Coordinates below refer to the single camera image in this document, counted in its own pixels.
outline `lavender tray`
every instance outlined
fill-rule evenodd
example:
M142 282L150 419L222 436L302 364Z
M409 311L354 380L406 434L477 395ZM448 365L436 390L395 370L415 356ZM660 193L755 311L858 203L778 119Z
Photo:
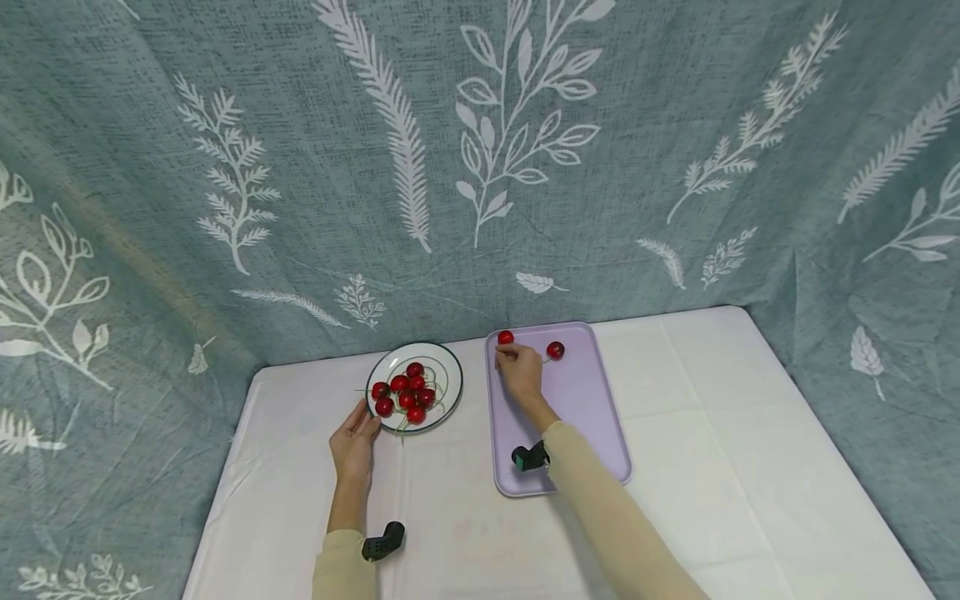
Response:
M517 344L535 348L544 358L550 342L564 344L564 357L543 365L543 395L561 419L580 430L613 475L627 483L634 467L593 329L586 323L560 323L511 331ZM545 468L521 472L511 460L514 448L530 447L540 436L503 387L494 362L497 333L487 336L486 343L494 483L510 497L555 492Z

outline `person's right hand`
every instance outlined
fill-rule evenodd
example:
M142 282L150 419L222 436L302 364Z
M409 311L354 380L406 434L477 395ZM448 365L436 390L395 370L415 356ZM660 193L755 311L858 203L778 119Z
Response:
M520 344L497 346L496 367L516 402L524 405L542 399L543 358L536 350Z

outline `black device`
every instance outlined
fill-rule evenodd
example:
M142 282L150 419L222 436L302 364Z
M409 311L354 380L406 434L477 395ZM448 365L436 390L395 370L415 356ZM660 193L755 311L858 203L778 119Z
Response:
M403 523L390 521L379 538L367 538L363 542L363 558L371 563L382 561L403 545L406 529Z
M513 459L516 468L521 471L533 470L550 464L550 455L546 453L546 446L543 445L543 440L540 440L529 448L523 447L522 445L517 446L514 448L514 452L510 455L510 458Z

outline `backdrop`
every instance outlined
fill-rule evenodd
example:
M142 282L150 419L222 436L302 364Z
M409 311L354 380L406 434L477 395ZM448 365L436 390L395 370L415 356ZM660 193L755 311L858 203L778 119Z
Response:
M264 365L729 303L960 598L960 4L315 1L5 7L0 595L178 598Z

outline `sleeve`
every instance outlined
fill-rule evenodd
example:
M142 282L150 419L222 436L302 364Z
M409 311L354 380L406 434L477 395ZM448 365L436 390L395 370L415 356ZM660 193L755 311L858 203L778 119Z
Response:
M573 425L555 422L543 442L550 479L572 505L618 598L708 600Z
M365 561L359 531L331 531L313 567L313 600L376 600L376 566Z

